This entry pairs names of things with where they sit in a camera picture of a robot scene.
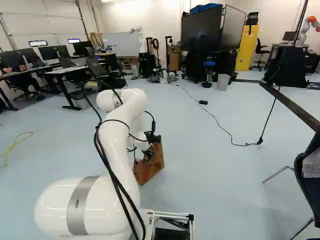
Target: yellow cable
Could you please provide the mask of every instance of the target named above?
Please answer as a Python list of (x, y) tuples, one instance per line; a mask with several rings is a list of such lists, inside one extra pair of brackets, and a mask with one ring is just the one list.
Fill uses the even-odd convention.
[[(18, 140), (21, 136), (25, 135), (25, 134), (29, 134), (28, 136), (25, 136), (24, 138), (22, 138), (21, 140)], [(27, 131), (24, 133), (19, 134), (18, 136), (15, 137), (14, 143), (12, 144), (12, 146), (10, 146), (7, 150), (5, 150), (4, 152), (0, 153), (0, 157), (4, 155), (4, 165), (0, 165), (0, 168), (4, 168), (5, 166), (8, 165), (8, 157), (9, 154), (11, 153), (11, 151), (15, 148), (16, 145), (18, 145), (19, 143), (23, 142), (24, 140), (30, 138), (34, 133), (32, 131)]]

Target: whiteboard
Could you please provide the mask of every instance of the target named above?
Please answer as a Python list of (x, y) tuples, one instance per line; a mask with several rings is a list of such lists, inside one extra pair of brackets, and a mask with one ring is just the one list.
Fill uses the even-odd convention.
[(129, 31), (104, 33), (102, 35), (104, 46), (111, 45), (112, 51), (117, 57), (136, 57), (139, 56), (141, 43), (139, 42), (139, 32)]

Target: blue stool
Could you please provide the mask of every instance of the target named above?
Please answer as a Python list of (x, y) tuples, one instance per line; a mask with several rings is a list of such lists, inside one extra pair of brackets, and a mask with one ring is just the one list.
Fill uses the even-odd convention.
[(212, 76), (215, 73), (215, 66), (216, 66), (216, 63), (214, 61), (206, 61), (203, 64), (203, 67), (205, 69), (205, 74), (206, 74), (206, 80), (205, 80), (205, 82), (202, 83), (202, 87), (211, 88), (212, 83), (209, 82), (209, 77), (211, 77), (211, 79), (212, 79)]

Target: robotic arm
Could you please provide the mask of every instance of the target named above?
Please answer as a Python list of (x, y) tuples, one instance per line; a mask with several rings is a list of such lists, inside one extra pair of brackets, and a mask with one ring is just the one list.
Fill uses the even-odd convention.
[(317, 32), (320, 32), (320, 23), (317, 21), (317, 18), (315, 16), (308, 16), (305, 19), (303, 28), (301, 29), (301, 31), (299, 33), (299, 36), (297, 39), (298, 42), (295, 44), (295, 46), (297, 48), (303, 47), (303, 45), (307, 39), (306, 33), (310, 28), (310, 23), (311, 23), (311, 26), (314, 27)]
[[(123, 105), (111, 90), (99, 93), (96, 102), (101, 110), (109, 112), (104, 120), (119, 120), (127, 126), (107, 121), (98, 134), (112, 171), (139, 210), (139, 187), (129, 165), (127, 147), (134, 145), (142, 151), (149, 148), (141, 119), (147, 96), (141, 89), (117, 93)], [(144, 141), (128, 137), (128, 127), (134, 137)], [(142, 228), (127, 199), (123, 199), (141, 239)], [(34, 219), (42, 231), (55, 239), (128, 240), (132, 234), (109, 174), (68, 178), (52, 184), (38, 199)]]

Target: garage door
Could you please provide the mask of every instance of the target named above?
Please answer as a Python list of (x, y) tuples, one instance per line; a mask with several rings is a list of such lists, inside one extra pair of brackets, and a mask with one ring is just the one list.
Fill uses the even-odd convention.
[[(0, 0), (0, 11), (15, 49), (46, 40), (48, 46), (66, 45), (72, 55), (75, 50), (68, 39), (88, 40), (75, 0)], [(37, 47), (33, 49), (40, 55)]]

